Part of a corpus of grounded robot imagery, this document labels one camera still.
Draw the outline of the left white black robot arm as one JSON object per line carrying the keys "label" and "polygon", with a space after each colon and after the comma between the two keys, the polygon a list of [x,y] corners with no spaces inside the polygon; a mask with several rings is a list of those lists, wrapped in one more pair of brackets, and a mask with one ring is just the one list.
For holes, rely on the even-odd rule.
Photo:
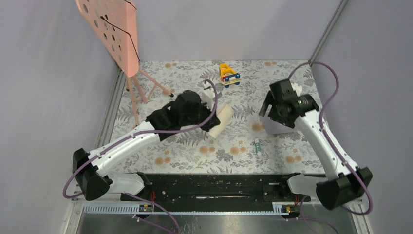
{"label": "left white black robot arm", "polygon": [[108,193],[129,193],[139,200],[149,198],[151,188],[142,173],[115,173],[113,168],[139,150],[174,134],[197,128],[209,132],[219,126],[217,100],[217,93],[211,87],[205,88],[200,95],[185,90],[176,100],[152,112],[145,121],[114,142],[89,152],[83,148],[76,150],[71,179],[79,185],[79,194],[87,201]]}

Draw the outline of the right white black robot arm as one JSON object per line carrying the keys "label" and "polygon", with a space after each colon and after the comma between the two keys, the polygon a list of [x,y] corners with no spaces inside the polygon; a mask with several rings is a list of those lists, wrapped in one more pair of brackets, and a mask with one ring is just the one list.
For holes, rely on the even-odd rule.
{"label": "right white black robot arm", "polygon": [[325,172],[324,177],[300,173],[283,176],[281,198],[291,201],[297,195],[307,195],[333,210],[363,196],[373,178],[371,170],[360,168],[347,155],[325,124],[313,97],[299,96],[289,79],[274,82],[269,88],[259,115],[301,131]]}

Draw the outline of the grey lavender envelope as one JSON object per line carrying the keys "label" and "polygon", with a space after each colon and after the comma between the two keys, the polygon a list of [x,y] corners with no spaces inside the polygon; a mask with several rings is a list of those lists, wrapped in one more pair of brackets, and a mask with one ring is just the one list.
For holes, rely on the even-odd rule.
{"label": "grey lavender envelope", "polygon": [[276,121],[271,120],[269,117],[262,117],[259,116],[261,123],[264,126],[265,131],[269,135],[276,135],[276,134],[285,134],[295,132],[295,128],[289,128],[284,126]]}

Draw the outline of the beige lined letter paper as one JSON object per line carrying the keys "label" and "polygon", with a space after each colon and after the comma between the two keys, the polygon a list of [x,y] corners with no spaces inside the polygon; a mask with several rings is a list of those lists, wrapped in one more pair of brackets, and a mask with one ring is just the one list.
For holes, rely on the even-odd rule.
{"label": "beige lined letter paper", "polygon": [[220,124],[214,126],[208,131],[208,135],[212,138],[217,138],[218,135],[228,126],[232,117],[233,117],[233,109],[228,105],[225,104],[222,110],[217,114],[217,118],[220,121]]}

